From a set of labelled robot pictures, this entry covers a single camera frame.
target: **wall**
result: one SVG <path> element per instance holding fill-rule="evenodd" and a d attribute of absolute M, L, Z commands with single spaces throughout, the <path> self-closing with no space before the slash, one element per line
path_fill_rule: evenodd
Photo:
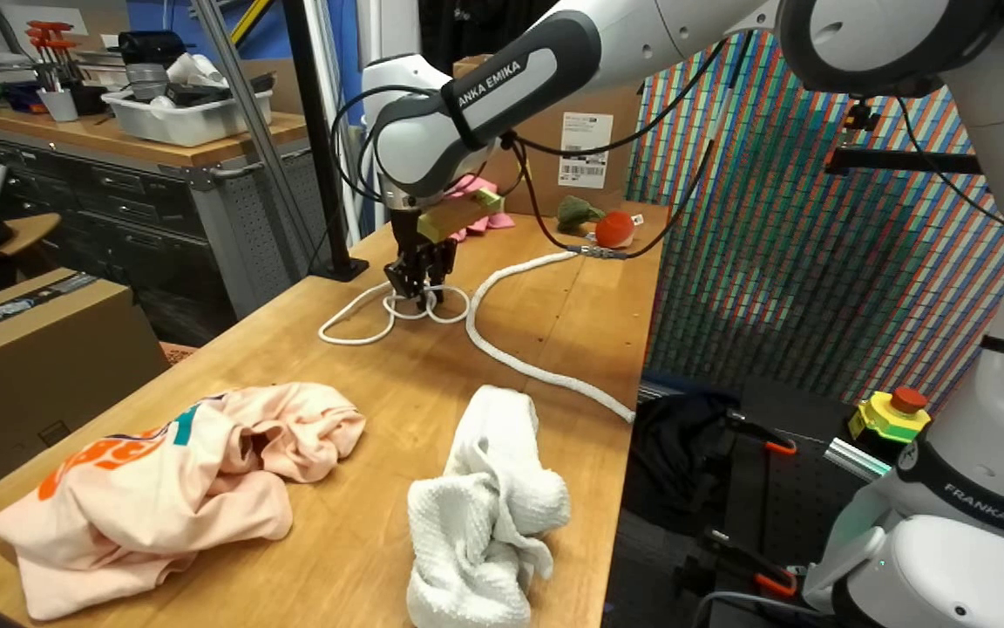
<path fill-rule="evenodd" d="M 643 118 L 691 73 L 649 81 Z M 896 104 L 877 104 L 889 118 L 866 148 L 913 152 Z M 823 176 L 844 107 L 801 90 L 770 35 L 748 35 L 635 152 L 633 197 L 677 203 L 723 118 L 715 177 L 666 244 L 656 378 L 783 381 L 837 401 L 893 384 L 941 398 L 960 378 L 1004 288 L 1004 231 L 930 176 Z M 913 107 L 930 152 L 970 153 L 948 96 Z M 985 177 L 960 187 L 992 205 Z"/>

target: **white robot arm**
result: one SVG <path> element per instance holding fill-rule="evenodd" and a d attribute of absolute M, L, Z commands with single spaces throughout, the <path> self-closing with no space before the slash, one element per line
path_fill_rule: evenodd
<path fill-rule="evenodd" d="M 369 107 L 393 231 L 397 212 L 415 217 L 526 114 L 673 68 L 759 11 L 779 11 L 767 21 L 809 90 L 948 84 L 1004 212 L 1004 0 L 563 0 L 466 77 L 446 81 L 418 61 L 369 70 L 379 77 L 369 87 L 393 77 L 426 87 Z M 1004 625 L 1004 309 L 901 475 L 839 513 L 809 603 L 877 625 Z"/>

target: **cardboard box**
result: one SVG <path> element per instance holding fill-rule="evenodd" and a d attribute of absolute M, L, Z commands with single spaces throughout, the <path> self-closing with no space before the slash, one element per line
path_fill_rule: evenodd
<path fill-rule="evenodd" d="M 490 57 L 461 61 L 454 68 L 454 77 L 472 73 L 484 61 Z M 595 142 L 633 135 L 637 126 L 637 107 L 643 107 L 643 84 L 587 90 L 520 121 L 518 132 L 545 148 L 557 148 L 557 152 L 595 148 Z M 633 169 L 633 148 L 611 152 L 602 156 L 587 156 L 587 162 L 563 162 L 563 156 L 529 152 L 529 176 L 535 176 L 545 217 L 554 217 L 566 197 L 584 197 L 602 211 L 622 205 L 627 197 L 627 169 Z M 491 177 L 499 188 L 508 188 L 520 177 L 518 156 L 508 152 L 499 152 L 490 162 L 484 177 Z M 529 205 L 526 187 L 518 187 L 508 198 L 512 198 L 508 203 L 512 211 L 526 211 Z"/>
<path fill-rule="evenodd" d="M 0 289 L 4 304 L 73 274 Z M 95 278 L 0 323 L 0 478 L 163 370 L 161 347 L 119 284 Z"/>

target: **pink cloth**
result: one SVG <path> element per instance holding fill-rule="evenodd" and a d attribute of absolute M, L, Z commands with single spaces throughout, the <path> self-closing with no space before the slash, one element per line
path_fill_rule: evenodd
<path fill-rule="evenodd" d="M 363 430 L 335 388 L 293 384 L 221 396 L 161 430 L 92 442 L 0 513 L 28 616 L 54 620 L 148 595 L 218 544 L 283 542 L 283 478 L 327 478 Z"/>

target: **wooden tabletop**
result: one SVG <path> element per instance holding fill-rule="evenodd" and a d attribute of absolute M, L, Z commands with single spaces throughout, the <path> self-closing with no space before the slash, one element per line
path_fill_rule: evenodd
<path fill-rule="evenodd" d="M 270 121 L 271 141 L 308 141 L 303 114 L 293 112 L 271 112 Z M 124 126 L 111 114 L 81 114 L 73 121 L 54 121 L 50 114 L 28 114 L 0 107 L 0 141 L 6 142 L 32 142 L 46 152 L 67 152 L 67 153 L 97 153 L 97 156 L 124 156 L 136 166 L 159 166 L 159 169 L 214 169 L 228 156 L 253 153 L 253 141 L 228 135 L 204 148 L 168 148 L 168 142 L 148 142 L 124 135 Z"/>
<path fill-rule="evenodd" d="M 466 294 L 494 269 L 550 252 L 529 217 L 461 244 L 451 288 Z M 214 347 L 89 421 L 0 482 L 0 509 L 54 470 L 67 451 L 110 433 L 176 418 L 193 401 L 256 384 L 317 381 L 339 388 L 369 418 L 351 461 L 325 484 L 289 484 L 296 532 L 279 544 L 229 544 L 161 590 L 85 611 L 62 625 L 408 625 L 411 574 L 404 495 L 443 470 L 458 418 L 473 388 L 526 391 L 542 413 L 542 457 L 573 491 L 573 523 L 554 532 L 557 574 L 529 590 L 535 625 L 600 625 L 627 461 L 627 426 L 570 391 L 535 384 L 482 356 L 465 328 L 397 326 L 379 347 L 339 349 L 317 339 L 346 299 L 379 284 L 391 234 L 358 249 L 369 274 L 357 284 L 303 278 Z M 637 398 L 659 252 L 637 262 L 576 259 L 504 284 L 482 309 L 482 331 L 529 363 L 587 378 L 622 401 Z M 342 334 L 378 331 L 363 309 Z M 0 616 L 26 620 L 17 568 L 0 548 Z"/>

